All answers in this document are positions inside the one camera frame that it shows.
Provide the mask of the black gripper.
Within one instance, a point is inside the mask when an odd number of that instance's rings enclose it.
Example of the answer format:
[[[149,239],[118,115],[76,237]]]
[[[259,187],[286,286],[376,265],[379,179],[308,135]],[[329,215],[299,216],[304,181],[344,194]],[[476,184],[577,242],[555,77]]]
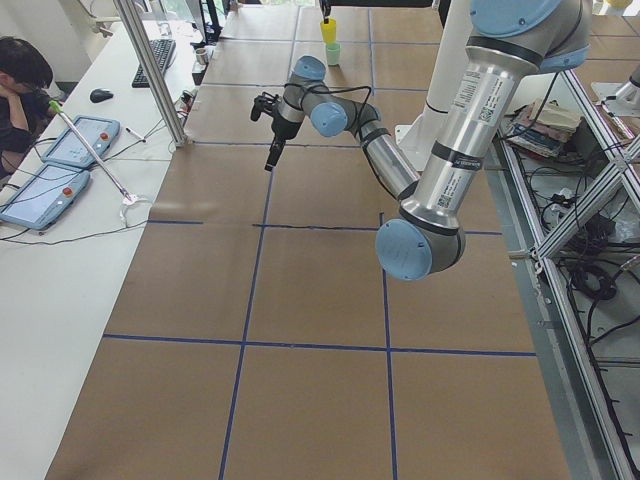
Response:
[[[329,0],[319,0],[323,23],[328,24],[331,16],[331,4]],[[271,124],[271,130],[274,133],[274,139],[269,148],[269,154],[265,163],[265,170],[272,172],[284,151],[286,141],[294,139],[302,126],[301,121],[290,121],[281,116],[274,116]]]

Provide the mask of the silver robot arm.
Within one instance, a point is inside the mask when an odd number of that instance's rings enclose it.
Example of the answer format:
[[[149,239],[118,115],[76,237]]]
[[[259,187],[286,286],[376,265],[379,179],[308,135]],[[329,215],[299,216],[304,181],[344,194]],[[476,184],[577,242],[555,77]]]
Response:
[[[352,134],[379,183],[399,204],[398,217],[376,235],[382,268],[402,281],[446,270],[465,248],[458,210],[520,82],[583,63],[591,15],[588,1],[452,2],[441,43],[449,46],[460,38],[466,58],[451,79],[446,115],[422,171],[410,164],[376,108],[329,88],[325,65],[302,56],[281,94],[264,93],[253,102],[253,119],[271,118],[274,138],[266,169],[274,169],[304,121],[325,137]]]

